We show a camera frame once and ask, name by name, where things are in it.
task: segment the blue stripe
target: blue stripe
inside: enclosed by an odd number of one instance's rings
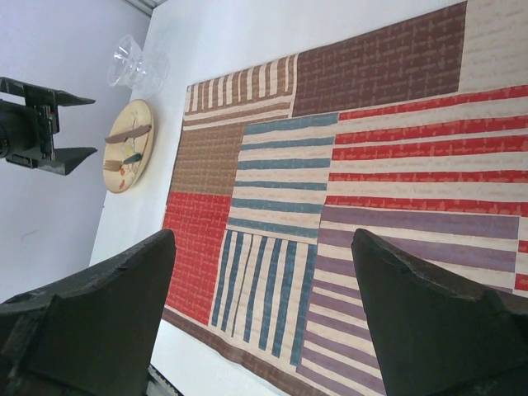
[[[295,227],[293,225],[282,225],[266,223],[263,221],[236,219],[230,217],[228,224],[236,227],[244,227],[246,229],[257,229],[259,231],[267,231],[269,233],[286,233],[288,235],[295,235],[296,237],[316,238],[318,229],[307,229],[305,227]]]
[[[244,234],[238,233],[237,240],[234,247],[233,265],[231,266],[231,272],[229,273],[229,287],[228,297],[225,300],[224,316],[222,317],[222,331],[228,326],[229,311],[231,310],[231,303],[233,302],[234,283],[237,280],[238,264],[240,263],[240,253],[242,252],[242,245],[244,244]]]
[[[266,293],[264,294],[264,311],[262,313],[261,337],[258,340],[258,347],[266,350],[267,336],[270,332],[271,308],[273,308],[273,291],[277,278],[277,263],[281,252],[282,239],[276,239],[271,252],[270,270],[267,272]]]
[[[306,324],[306,311],[308,310],[308,295],[314,279],[315,257],[317,256],[317,245],[308,245],[308,257],[306,269],[304,270],[303,285],[300,290],[299,312],[297,313],[297,324],[295,325],[294,345],[291,348],[291,365],[299,365],[300,348],[303,343],[304,326]]]
[[[216,300],[214,301],[213,317],[211,318],[211,324],[213,326],[216,326],[218,323],[220,302],[222,300],[222,294],[224,293],[225,269],[228,266],[229,247],[231,246],[232,235],[233,231],[231,231],[230,229],[225,234],[224,251],[222,252],[222,262],[220,263],[220,275],[218,278],[218,289],[216,290]]]
[[[236,181],[236,187],[292,188],[294,190],[326,191],[327,183],[303,183],[298,181]]]
[[[330,158],[253,159],[238,163],[239,171],[251,169],[315,169],[320,167],[330,167]]]
[[[253,321],[253,307],[255,306],[255,295],[257,294],[258,278],[261,275],[262,258],[266,251],[267,237],[262,237],[261,245],[258,248],[257,263],[255,264],[255,273],[253,274],[253,282],[251,283],[251,290],[249,291],[249,299],[247,300],[246,311],[246,326],[244,327],[244,341],[249,342],[251,336],[251,326]]]
[[[288,213],[311,213],[320,214],[323,206],[318,204],[298,204],[294,202],[277,202],[276,200],[247,200],[245,198],[233,198],[233,208],[246,208],[255,210],[273,210],[274,212]]]
[[[286,263],[284,268],[284,277],[280,288],[279,313],[277,315],[277,326],[275,329],[275,338],[273,339],[273,348],[271,354],[281,357],[282,339],[286,327],[286,315],[288,314],[288,303],[290,302],[291,283],[294,277],[295,254],[297,253],[297,242],[289,241],[286,249]]]
[[[329,138],[310,138],[299,140],[280,140],[277,142],[265,143],[246,143],[240,146],[241,150],[257,150],[257,149],[283,149],[286,147],[306,147],[306,146],[328,146],[333,144],[334,137]]]
[[[273,130],[301,130],[310,126],[328,126],[336,124],[338,116],[338,113],[330,113],[251,124],[246,127],[244,134],[265,134]]]

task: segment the wooden plate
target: wooden plate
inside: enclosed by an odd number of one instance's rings
[[[146,101],[132,101],[118,115],[112,126],[110,136],[138,128],[142,125],[151,125],[152,129],[147,134],[135,139],[127,139],[124,143],[106,144],[104,161],[124,161],[134,153],[141,153],[143,155],[141,161],[131,163],[130,165],[123,165],[118,172],[110,172],[103,169],[102,176],[105,179],[106,187],[111,192],[117,194],[131,188],[139,179],[149,162],[155,131],[152,109]]]

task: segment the purple striped panel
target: purple striped panel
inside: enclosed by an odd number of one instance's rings
[[[352,367],[346,363],[342,363],[332,357],[325,356],[322,353],[312,351],[308,348],[303,350],[303,359],[312,361],[324,369],[330,370],[331,372],[339,374],[357,382],[358,384],[362,384],[369,389],[375,390],[379,394],[385,394],[385,387],[383,386],[383,381],[381,379],[374,377],[372,374],[365,373],[356,367]]]
[[[519,230],[519,218],[516,216],[368,210],[331,206],[323,207],[321,220],[504,239],[516,239]]]
[[[361,299],[361,293],[359,290],[341,285],[335,285],[330,282],[325,282],[324,280],[314,279],[312,281],[312,287],[320,287],[321,289],[333,291],[334,293],[339,293],[340,295],[347,295],[348,297],[352,297],[354,299]]]
[[[335,342],[325,337],[318,336],[313,332],[306,332],[304,334],[304,340],[313,342],[314,344],[326,348],[329,351],[336,352],[339,355],[343,355],[355,361],[359,361],[360,363],[363,363],[364,365],[369,365],[370,367],[374,367],[375,369],[379,369],[380,367],[380,365],[378,365],[378,360],[372,355],[369,355],[368,353],[360,351],[359,349],[355,349],[351,346],[343,345],[339,342]]]
[[[336,394],[342,394],[343,396],[363,396],[352,388],[348,388],[347,386],[339,384],[333,379],[329,379],[324,375],[316,373],[308,367],[302,366],[302,362],[301,365],[297,366],[297,373],[301,374],[305,378],[308,378],[309,380],[312,380],[316,384],[324,386],[326,389],[332,390]]]
[[[356,276],[356,268],[354,267],[354,262],[352,262],[352,250],[350,252],[350,260],[317,256],[315,268],[339,275]]]
[[[360,307],[359,305],[347,303],[346,301],[341,301],[339,299],[333,299],[332,297],[320,295],[313,291],[310,295],[310,303],[366,321],[365,311],[363,310],[363,307]]]
[[[339,231],[335,229],[320,229],[318,243],[349,248],[354,238],[352,231]],[[401,239],[392,237],[381,237],[397,248],[420,257],[423,260],[447,262],[461,266],[473,266],[487,268],[496,271],[514,272],[516,252],[493,250],[484,247],[473,247],[454,245],[452,243],[434,243],[415,241],[412,239]]]
[[[324,315],[320,315],[310,310],[306,315],[306,323],[307,322],[322,324],[327,328],[333,328],[334,330],[344,332],[345,334],[351,334],[352,336],[363,338],[364,340],[372,342],[372,339],[370,338],[370,333],[366,328],[360,328],[359,326],[356,326],[354,324],[345,323],[341,320],[337,320],[334,318],[328,318]]]

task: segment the white wall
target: white wall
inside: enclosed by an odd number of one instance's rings
[[[99,150],[67,177],[0,161],[0,301],[88,266],[104,138],[130,99],[107,86],[106,70],[118,39],[143,45],[149,22],[121,0],[0,0],[0,76],[95,99],[59,109],[55,146]]]

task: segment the red stripe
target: red stripe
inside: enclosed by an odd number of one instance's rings
[[[519,252],[528,253],[528,241],[519,241]]]
[[[405,128],[389,128],[385,130],[367,130],[351,132],[349,134],[339,134],[336,137],[336,144],[390,142],[453,134],[478,134],[481,132],[493,132],[496,130],[523,130],[525,128],[528,128],[528,115],[476,120],[457,120]]]
[[[339,114],[339,120],[354,120],[357,118],[391,115],[397,113],[408,113],[410,111],[421,111],[461,105],[463,103],[475,103],[479,101],[498,101],[501,99],[513,99],[516,97],[528,97],[528,85],[496,89],[487,92],[464,93],[452,97],[439,97],[425,101],[414,101],[399,105],[378,107],[375,109],[346,111]]]
[[[488,153],[514,153],[528,151],[528,135],[496,138],[444,140],[426,143],[388,144],[385,146],[335,148],[334,161],[368,159],[441,157]]]
[[[330,173],[328,181],[528,183],[528,171]]]
[[[517,290],[528,291],[528,275],[516,274],[515,275],[515,288]]]
[[[528,217],[528,203],[485,200],[435,200],[378,198],[371,196],[327,196],[325,205],[357,206],[391,210],[428,210]]]

